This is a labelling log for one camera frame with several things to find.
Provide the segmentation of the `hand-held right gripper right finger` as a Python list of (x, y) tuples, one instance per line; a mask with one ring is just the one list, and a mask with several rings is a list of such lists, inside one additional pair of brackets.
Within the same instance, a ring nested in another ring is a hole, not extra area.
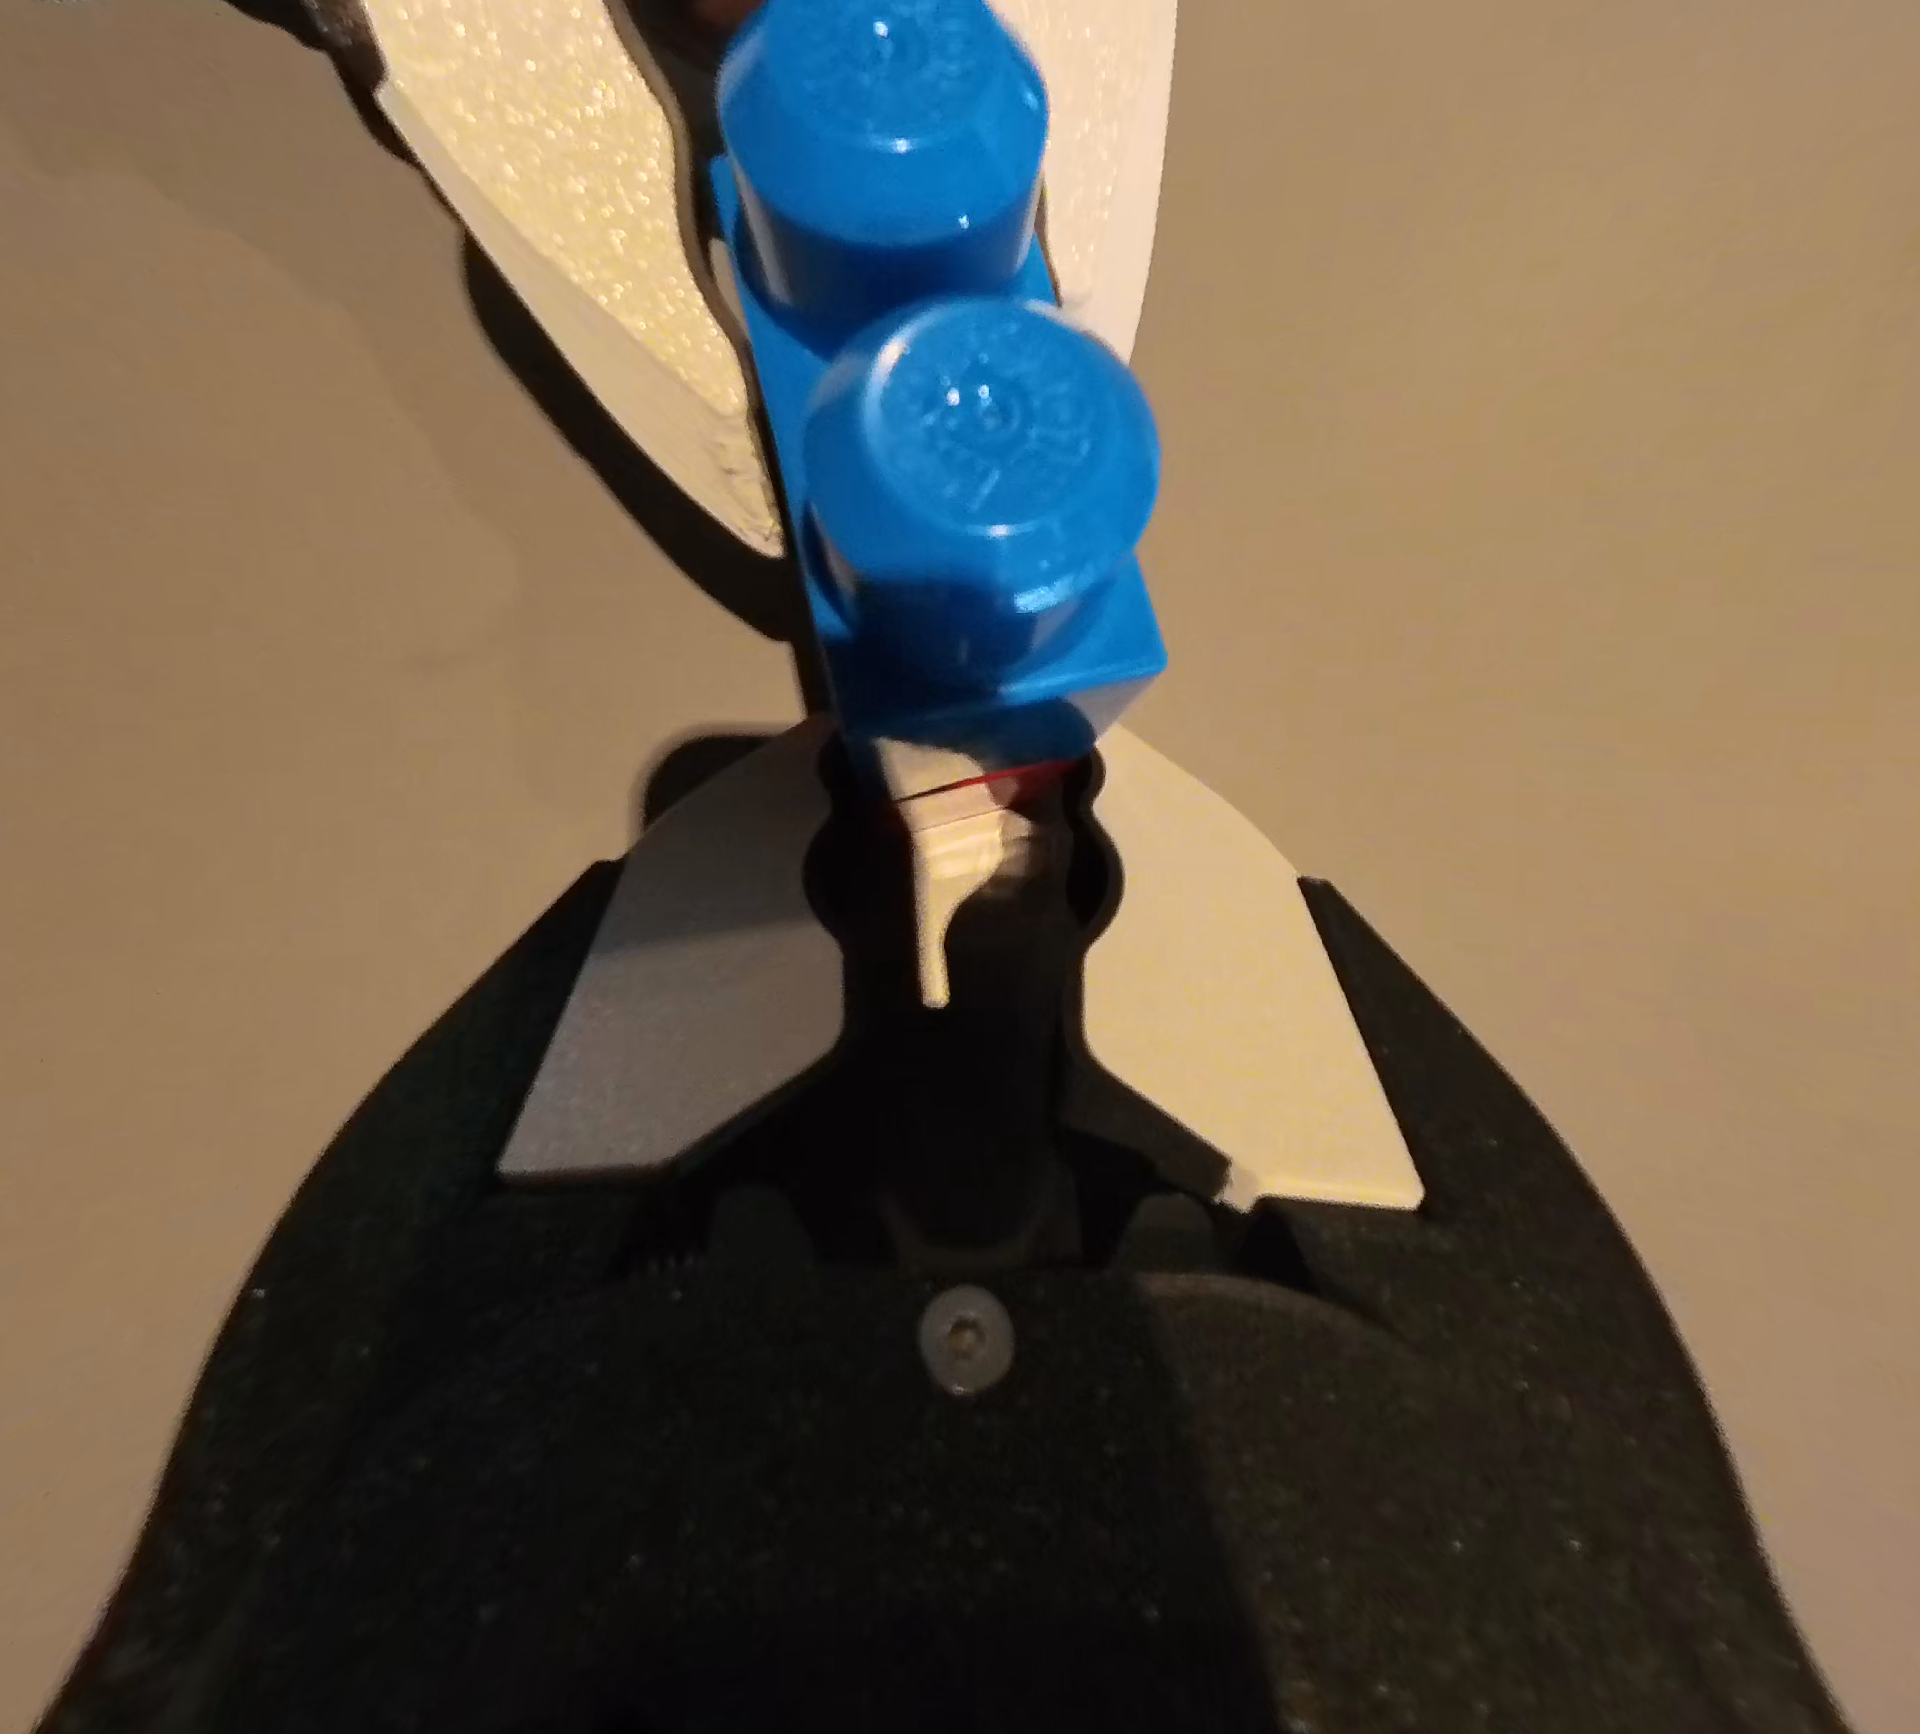
[(1068, 1123), (1240, 1211), (1415, 1211), (1425, 1181), (1295, 868), (1130, 731), (1082, 806)]

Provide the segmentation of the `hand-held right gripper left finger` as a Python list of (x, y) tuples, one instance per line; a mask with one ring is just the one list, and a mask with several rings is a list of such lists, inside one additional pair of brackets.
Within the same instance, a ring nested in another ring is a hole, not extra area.
[(829, 739), (797, 724), (642, 829), (494, 1162), (503, 1181), (668, 1171), (830, 1055), (844, 961), (806, 889)]

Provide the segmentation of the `red mega block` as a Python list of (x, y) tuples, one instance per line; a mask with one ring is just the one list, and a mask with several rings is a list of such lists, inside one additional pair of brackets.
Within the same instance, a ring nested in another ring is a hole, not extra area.
[(1045, 761), (957, 780), (941, 787), (896, 799), (899, 819), (910, 836), (936, 836), (954, 829), (973, 831), (982, 820), (996, 820), (1008, 812), (1027, 812), (1045, 803), (1045, 796), (1066, 784), (1077, 761)]

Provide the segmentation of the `blue mega block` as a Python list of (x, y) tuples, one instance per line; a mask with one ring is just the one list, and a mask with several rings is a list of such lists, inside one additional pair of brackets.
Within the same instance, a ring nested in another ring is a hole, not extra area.
[(1151, 403), (1054, 298), (987, 0), (765, 0), (709, 167), (832, 720), (890, 798), (1087, 757), (1163, 673)]

